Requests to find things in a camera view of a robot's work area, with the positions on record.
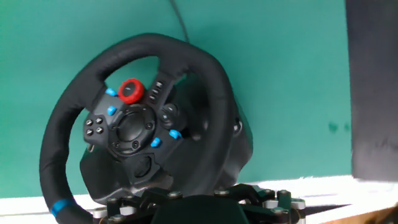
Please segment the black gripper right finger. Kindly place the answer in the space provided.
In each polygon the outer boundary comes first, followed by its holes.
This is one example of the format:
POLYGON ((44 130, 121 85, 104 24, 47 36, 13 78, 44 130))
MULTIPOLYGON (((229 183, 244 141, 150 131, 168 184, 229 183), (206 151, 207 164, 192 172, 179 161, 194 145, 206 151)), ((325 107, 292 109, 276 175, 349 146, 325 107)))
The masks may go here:
POLYGON ((306 224, 306 204, 288 190, 262 189, 257 185, 237 184, 215 190, 215 197, 235 200, 251 223, 306 224))

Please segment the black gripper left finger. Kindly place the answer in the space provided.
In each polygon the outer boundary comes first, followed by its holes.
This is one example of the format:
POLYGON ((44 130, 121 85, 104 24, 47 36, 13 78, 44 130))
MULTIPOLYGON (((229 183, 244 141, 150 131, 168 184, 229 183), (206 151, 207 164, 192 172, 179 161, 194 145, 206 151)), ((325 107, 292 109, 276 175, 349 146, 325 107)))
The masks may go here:
POLYGON ((164 203, 183 198, 183 193, 160 188, 147 189, 141 196, 111 197, 106 206, 93 212, 95 224, 150 223, 164 203))

